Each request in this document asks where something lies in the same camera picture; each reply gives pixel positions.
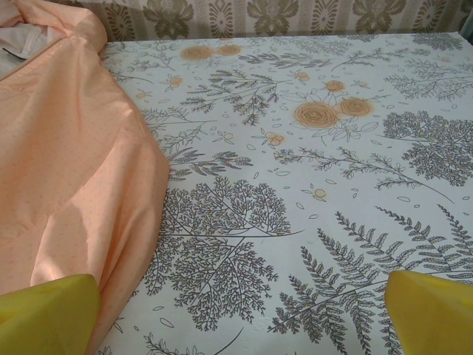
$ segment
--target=bed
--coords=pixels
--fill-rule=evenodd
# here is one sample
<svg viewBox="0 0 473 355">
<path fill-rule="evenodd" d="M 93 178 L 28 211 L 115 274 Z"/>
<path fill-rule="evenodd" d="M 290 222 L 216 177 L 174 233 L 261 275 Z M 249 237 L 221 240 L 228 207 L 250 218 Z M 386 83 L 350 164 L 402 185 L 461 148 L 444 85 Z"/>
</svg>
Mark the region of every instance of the bed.
<svg viewBox="0 0 473 355">
<path fill-rule="evenodd" d="M 171 174 L 99 348 L 402 354 L 393 270 L 473 281 L 473 49 L 457 33 L 113 42 Z"/>
</svg>

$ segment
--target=floral bed sheet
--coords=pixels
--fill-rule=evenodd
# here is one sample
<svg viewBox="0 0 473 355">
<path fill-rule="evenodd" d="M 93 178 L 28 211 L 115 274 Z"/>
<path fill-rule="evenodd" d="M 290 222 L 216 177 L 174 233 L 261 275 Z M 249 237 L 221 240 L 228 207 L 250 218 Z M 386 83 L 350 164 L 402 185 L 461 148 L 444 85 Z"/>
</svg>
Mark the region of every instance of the floral bed sheet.
<svg viewBox="0 0 473 355">
<path fill-rule="evenodd" d="M 402 354 L 393 270 L 473 282 L 473 49 L 456 33 L 110 43 L 171 164 L 100 355 Z"/>
</svg>

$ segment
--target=patterned wallpaper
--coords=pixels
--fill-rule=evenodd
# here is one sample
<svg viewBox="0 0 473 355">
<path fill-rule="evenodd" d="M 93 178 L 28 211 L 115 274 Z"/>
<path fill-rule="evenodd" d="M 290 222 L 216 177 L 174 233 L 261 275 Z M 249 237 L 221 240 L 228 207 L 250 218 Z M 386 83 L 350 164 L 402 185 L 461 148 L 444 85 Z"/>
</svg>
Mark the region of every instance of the patterned wallpaper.
<svg viewBox="0 0 473 355">
<path fill-rule="evenodd" d="M 54 0 L 87 7 L 110 41 L 458 31 L 473 0 Z"/>
</svg>

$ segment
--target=peach cloth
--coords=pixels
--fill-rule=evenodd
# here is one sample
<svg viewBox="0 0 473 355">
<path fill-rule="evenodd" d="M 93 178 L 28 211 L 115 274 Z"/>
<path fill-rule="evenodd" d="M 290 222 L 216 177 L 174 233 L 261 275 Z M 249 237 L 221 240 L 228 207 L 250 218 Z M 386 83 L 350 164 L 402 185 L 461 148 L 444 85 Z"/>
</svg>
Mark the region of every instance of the peach cloth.
<svg viewBox="0 0 473 355">
<path fill-rule="evenodd" d="M 149 264 L 169 165 L 101 66 L 98 18 L 15 3 L 27 23 L 64 37 L 0 80 L 0 294 L 92 274 L 102 303 L 91 354 Z"/>
</svg>

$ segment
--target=fabric fold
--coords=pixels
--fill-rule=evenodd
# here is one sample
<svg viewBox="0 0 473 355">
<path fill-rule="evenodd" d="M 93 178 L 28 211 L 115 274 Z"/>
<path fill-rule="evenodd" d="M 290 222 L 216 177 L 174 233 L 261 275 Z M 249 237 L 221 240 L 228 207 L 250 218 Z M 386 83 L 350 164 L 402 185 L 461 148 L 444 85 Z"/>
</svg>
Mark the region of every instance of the fabric fold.
<svg viewBox="0 0 473 355">
<path fill-rule="evenodd" d="M 26 23 L 64 37 L 0 80 L 0 294 L 93 275 L 102 303 L 91 354 L 149 264 L 169 164 L 101 66 L 95 15 L 15 4 Z"/>
</svg>

